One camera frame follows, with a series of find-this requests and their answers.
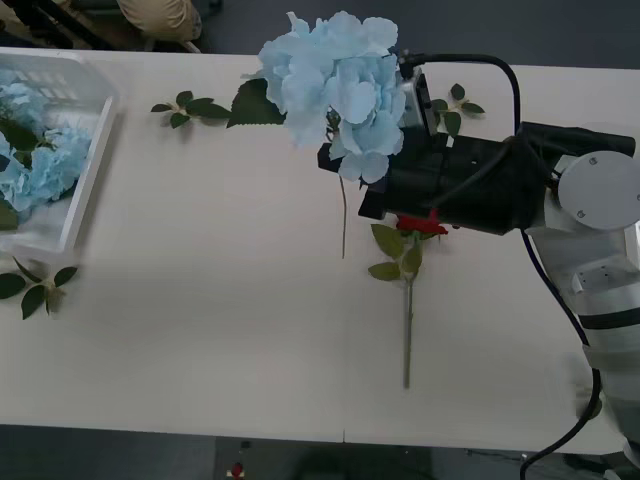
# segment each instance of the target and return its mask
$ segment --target leaf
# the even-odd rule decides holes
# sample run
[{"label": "leaf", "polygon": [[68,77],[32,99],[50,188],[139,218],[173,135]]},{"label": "leaf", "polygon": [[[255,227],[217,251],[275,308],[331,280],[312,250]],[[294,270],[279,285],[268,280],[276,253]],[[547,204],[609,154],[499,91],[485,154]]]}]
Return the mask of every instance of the leaf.
[{"label": "leaf", "polygon": [[481,113],[484,113],[484,108],[480,105],[476,105],[475,103],[466,102],[463,103],[461,107],[464,113],[470,113],[472,115],[480,115]]},{"label": "leaf", "polygon": [[7,167],[9,166],[9,163],[11,163],[11,160],[9,160],[4,155],[0,155],[0,172],[4,172],[7,169]]},{"label": "leaf", "polygon": [[44,303],[47,289],[44,285],[36,285],[24,294],[22,299],[22,319],[26,320]]},{"label": "leaf", "polygon": [[18,228],[18,216],[9,204],[0,201],[0,231],[16,230]]},{"label": "leaf", "polygon": [[282,125],[285,116],[267,100],[267,81],[256,78],[240,85],[231,105],[227,128],[234,125]]},{"label": "leaf", "polygon": [[454,99],[460,101],[464,98],[464,95],[464,88],[462,88],[462,85],[460,85],[459,83],[456,83],[453,87],[451,87],[451,96]]},{"label": "leaf", "polygon": [[180,92],[176,96],[176,103],[179,107],[184,107],[191,100],[193,100],[193,93],[188,90],[186,92]]},{"label": "leaf", "polygon": [[22,165],[24,165],[28,169],[31,169],[31,163],[32,163],[31,152],[16,151],[13,154],[13,158],[18,160]]},{"label": "leaf", "polygon": [[400,232],[394,228],[374,223],[371,225],[373,236],[386,255],[391,258],[399,258],[404,252],[404,239]]},{"label": "leaf", "polygon": [[447,101],[442,100],[441,98],[437,100],[433,100],[431,102],[431,106],[433,107],[433,110],[436,112],[444,112],[449,109],[449,104],[447,103]]},{"label": "leaf", "polygon": [[73,278],[78,269],[76,267],[66,267],[56,273],[56,276],[53,277],[53,283],[56,287],[61,287],[69,280]]},{"label": "leaf", "polygon": [[191,120],[191,117],[189,117],[188,115],[182,115],[181,113],[174,113],[173,115],[171,115],[171,118],[169,119],[169,123],[171,124],[171,128],[178,128],[181,125],[184,125],[185,123],[187,123],[189,120]]},{"label": "leaf", "polygon": [[369,267],[369,273],[376,280],[390,282],[400,278],[400,267],[395,262],[379,263]]},{"label": "leaf", "polygon": [[3,273],[0,275],[0,299],[11,298],[19,294],[27,282],[17,273]]},{"label": "leaf", "polygon": [[78,186],[78,182],[76,181],[70,188],[66,189],[64,192],[60,194],[58,200],[64,200],[65,198],[71,198],[76,193],[76,187]]},{"label": "leaf", "polygon": [[407,273],[418,273],[422,265],[422,245],[417,244],[409,249],[402,259],[402,269]]},{"label": "leaf", "polygon": [[4,135],[9,145],[16,150],[32,152],[38,145],[38,137],[31,130],[21,127],[16,122],[6,118],[0,119],[0,132]]},{"label": "leaf", "polygon": [[168,112],[169,110],[172,110],[171,105],[166,103],[159,103],[151,108],[152,112]]},{"label": "leaf", "polygon": [[456,137],[460,133],[460,123],[462,118],[458,112],[447,112],[444,114],[444,126],[452,137]]},{"label": "leaf", "polygon": [[211,103],[211,98],[198,98],[197,100],[191,100],[187,103],[187,113],[189,115],[198,115],[204,118],[229,118],[231,112],[226,108]]},{"label": "leaf", "polygon": [[18,265],[18,268],[20,269],[20,271],[22,272],[22,274],[27,277],[29,280],[31,280],[33,283],[40,283],[42,282],[42,279],[39,278],[37,275],[31,273],[29,270],[27,270],[26,267],[24,267],[16,257],[13,257],[13,261],[16,262],[16,265]]}]

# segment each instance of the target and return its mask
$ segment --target blue flower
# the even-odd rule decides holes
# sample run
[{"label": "blue flower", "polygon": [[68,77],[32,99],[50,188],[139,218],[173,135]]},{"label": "blue flower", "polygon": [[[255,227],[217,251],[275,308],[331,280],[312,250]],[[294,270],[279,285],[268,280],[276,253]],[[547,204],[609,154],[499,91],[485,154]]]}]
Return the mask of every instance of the blue flower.
[{"label": "blue flower", "polygon": [[390,20],[360,22],[346,12],[316,21],[315,28],[289,13],[291,32],[265,43],[257,77],[267,80],[267,98],[286,114],[297,146],[319,145],[327,113],[341,118],[331,158],[342,158],[340,175],[366,182],[382,178],[388,155],[402,148],[398,122],[405,96],[398,86],[397,58],[389,55],[398,28]]},{"label": "blue flower", "polygon": [[389,157],[376,152],[356,155],[349,153],[342,159],[338,174],[345,180],[355,181],[362,177],[367,183],[380,180],[389,169]]},{"label": "blue flower", "polygon": [[[14,158],[14,152],[5,155],[9,164],[0,173],[0,193],[17,212],[58,200],[84,171],[91,143],[86,130],[65,127],[44,136],[53,148],[36,148],[31,153],[31,170]],[[0,153],[6,152],[5,144],[0,133]]]},{"label": "blue flower", "polygon": [[49,99],[24,83],[17,82],[17,77],[10,72],[0,73],[0,115],[10,118],[36,135],[42,135]]}]

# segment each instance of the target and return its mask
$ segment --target gray floor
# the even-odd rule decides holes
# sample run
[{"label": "gray floor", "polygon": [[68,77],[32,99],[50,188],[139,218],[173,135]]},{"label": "gray floor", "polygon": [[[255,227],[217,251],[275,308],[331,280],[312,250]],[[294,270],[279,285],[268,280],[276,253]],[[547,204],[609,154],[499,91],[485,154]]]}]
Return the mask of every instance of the gray floor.
[{"label": "gray floor", "polygon": [[398,47],[413,52],[485,53],[520,65],[640,68],[637,0],[226,0],[220,15],[205,20],[208,49],[256,54],[289,30],[286,12],[313,25],[339,10],[393,20]]},{"label": "gray floor", "polygon": [[[598,459],[578,458],[589,465]],[[0,428],[2,480],[516,480],[518,452],[340,445],[66,428]],[[529,480],[596,480],[554,455]]]}]

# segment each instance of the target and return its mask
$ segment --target black cable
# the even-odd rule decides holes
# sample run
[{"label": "black cable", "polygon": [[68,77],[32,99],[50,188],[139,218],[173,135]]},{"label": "black cable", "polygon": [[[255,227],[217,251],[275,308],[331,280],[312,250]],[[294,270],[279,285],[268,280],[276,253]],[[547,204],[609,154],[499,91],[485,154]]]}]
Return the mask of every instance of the black cable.
[{"label": "black cable", "polygon": [[430,208],[437,208],[443,203],[451,200],[453,197],[459,195],[463,190],[466,190],[468,187],[476,183],[477,181],[484,178],[488,173],[491,172],[502,160],[507,157],[509,150],[511,149],[510,143],[505,143],[502,148],[498,151],[497,155],[491,159],[491,161],[485,163],[481,168],[478,169],[473,175],[465,179],[464,182],[459,183],[455,187],[453,187],[448,192],[444,192],[441,195],[438,195],[436,198],[429,200],[426,202],[424,206]]},{"label": "black cable", "polygon": [[[499,58],[496,58],[496,57],[492,57],[490,55],[474,55],[474,54],[414,55],[414,56],[407,57],[405,60],[409,65],[419,65],[422,63],[433,63],[433,62],[478,62],[478,63],[488,63],[491,65],[497,66],[507,75],[507,78],[509,78],[509,82],[511,83],[511,89],[513,91],[514,133],[515,134],[518,133],[520,129],[520,112],[521,112],[520,86],[518,85],[518,79],[515,75],[515,72],[509,66],[509,64],[507,64],[503,60],[500,60]],[[531,145],[529,145],[526,141],[525,141],[525,144],[527,144],[527,146],[530,148],[530,151],[533,151],[534,159],[535,159],[536,157],[535,151],[533,150],[533,148],[531,148]],[[545,142],[544,146],[557,148],[556,145],[553,145],[553,144],[549,145],[548,142]],[[450,200],[452,197],[454,197],[455,195],[458,195],[464,189],[468,188],[471,184],[475,183],[476,181],[484,177],[484,175],[486,175],[491,170],[491,168],[495,167],[506,156],[506,152],[508,152],[509,147],[510,145],[505,144],[505,147],[500,150],[498,155],[496,155],[496,157],[494,157],[494,159],[491,162],[489,162],[488,164],[485,164],[485,166],[490,166],[490,168],[487,168],[486,170],[484,168],[478,170],[474,175],[469,177],[467,180],[465,180],[463,183],[461,183],[454,189],[450,190],[449,192],[445,192],[442,195],[439,195],[438,197],[436,197],[430,202],[431,206],[436,207],[444,203],[445,201]],[[522,234],[522,239],[524,241],[525,247],[527,249],[527,253],[529,254],[529,258],[531,259],[531,262],[533,263],[533,266],[536,269],[536,272],[538,272],[538,275],[540,276],[544,284],[547,286],[547,288],[549,289],[553,297],[556,299],[556,301],[558,302],[562,310],[565,312],[565,314],[569,318],[571,325],[573,326],[575,331],[578,333],[578,337],[580,337],[580,341],[584,345],[589,345],[589,340],[587,339],[586,334],[582,330],[580,323],[576,319],[571,309],[567,306],[567,304],[563,300],[556,286],[553,284],[553,282],[551,282],[549,277],[547,277],[547,274],[544,272],[542,265],[538,261],[538,258],[536,257],[533,251],[533,247],[531,245],[531,241],[529,240],[529,237],[524,232],[524,230],[521,231],[521,234]],[[575,437],[578,434],[578,432],[580,432],[580,430],[582,430],[582,428],[591,419],[591,417],[595,413],[596,408],[598,406],[600,390],[602,389],[602,380],[600,378],[600,372],[598,370],[592,369],[592,374],[593,374],[593,388],[591,390],[591,397],[589,398],[589,403],[587,404],[587,407],[578,418],[578,421],[576,422],[576,424],[558,441],[556,441],[552,445],[549,445],[547,448],[540,450],[538,453],[536,453],[535,455],[527,459],[527,461],[525,461],[520,466],[520,480],[526,480],[526,474],[527,474],[526,472],[531,465],[533,465],[535,462],[537,462],[541,458],[546,457],[550,453],[556,451],[558,448],[568,443],[573,437]]]},{"label": "black cable", "polygon": [[513,131],[518,133],[520,129],[520,85],[518,84],[518,77],[515,72],[509,66],[507,62],[494,57],[492,55],[481,55],[475,53],[437,53],[434,55],[419,54],[419,55],[407,55],[403,58],[403,62],[409,65],[422,65],[423,63],[440,63],[440,62],[456,62],[456,63],[487,63],[489,65],[495,65],[502,70],[509,83],[511,83],[511,90],[513,91]]},{"label": "black cable", "polygon": [[[567,314],[567,317],[569,318],[571,325],[573,325],[573,328],[578,333],[578,336],[580,337],[580,341],[582,342],[582,344],[589,345],[589,340],[587,339],[587,336],[584,333],[584,330],[580,326],[578,319],[575,317],[571,309],[567,306],[565,301],[560,296],[560,292],[557,289],[557,287],[553,284],[553,282],[549,279],[549,277],[547,277],[547,274],[544,272],[542,265],[540,265],[540,261],[538,260],[538,257],[536,257],[535,252],[533,251],[533,246],[531,245],[531,240],[529,240],[529,236],[524,232],[524,230],[521,230],[520,233],[522,234],[522,240],[524,241],[524,245],[527,249],[527,253],[529,254],[529,258],[531,259],[531,263],[533,263],[533,266],[535,267],[536,272],[538,272],[538,275],[540,276],[544,284],[547,286],[547,288],[549,289],[553,297],[556,299],[556,301],[560,305],[560,307],[562,307],[562,310],[564,310],[564,313]],[[562,436],[562,438],[560,438],[555,443],[549,445],[547,448],[540,450],[535,455],[529,457],[527,461],[525,461],[520,466],[520,480],[526,480],[527,470],[531,465],[533,465],[535,462],[537,462],[541,458],[544,458],[547,455],[555,452],[558,448],[567,444],[573,437],[575,437],[595,413],[599,403],[600,390],[602,389],[602,379],[600,378],[600,372],[598,370],[595,370],[592,368],[591,373],[593,375],[593,388],[591,390],[591,397],[589,398],[589,403],[587,404],[586,408],[578,418],[578,421],[576,422],[576,424],[573,426],[571,430],[569,430],[567,433],[565,433]]]},{"label": "black cable", "polygon": [[[404,62],[408,65],[420,65],[423,63],[440,63],[440,62],[473,62],[473,63],[487,63],[495,65],[500,68],[511,84],[511,90],[513,91],[513,130],[517,133],[520,129],[520,85],[518,84],[518,77],[515,72],[509,66],[507,62],[491,55],[479,55],[479,54],[457,54],[457,53],[440,53],[435,55],[409,55],[404,58]],[[482,168],[467,178],[464,182],[456,185],[454,188],[438,195],[436,198],[431,199],[426,203],[426,207],[437,208],[443,203],[451,200],[453,197],[459,195],[462,191],[469,188],[477,181],[484,178],[493,168],[495,168],[502,160],[504,160],[509,153],[511,144],[505,142],[505,146],[500,149],[498,154],[488,163],[485,163]]]}]

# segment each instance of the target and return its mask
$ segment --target white plastic basket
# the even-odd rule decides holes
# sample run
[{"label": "white plastic basket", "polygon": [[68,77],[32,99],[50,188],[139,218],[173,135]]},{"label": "white plastic basket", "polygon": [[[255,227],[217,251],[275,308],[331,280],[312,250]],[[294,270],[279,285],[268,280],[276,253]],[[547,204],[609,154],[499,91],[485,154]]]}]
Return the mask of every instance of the white plastic basket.
[{"label": "white plastic basket", "polygon": [[14,71],[22,82],[50,99],[47,127],[80,127],[91,135],[85,171],[78,179],[73,197],[37,207],[17,231],[0,232],[1,251],[58,263],[73,257],[82,217],[116,115],[117,91],[86,61],[55,50],[33,54],[4,51],[0,53],[0,68]]}]

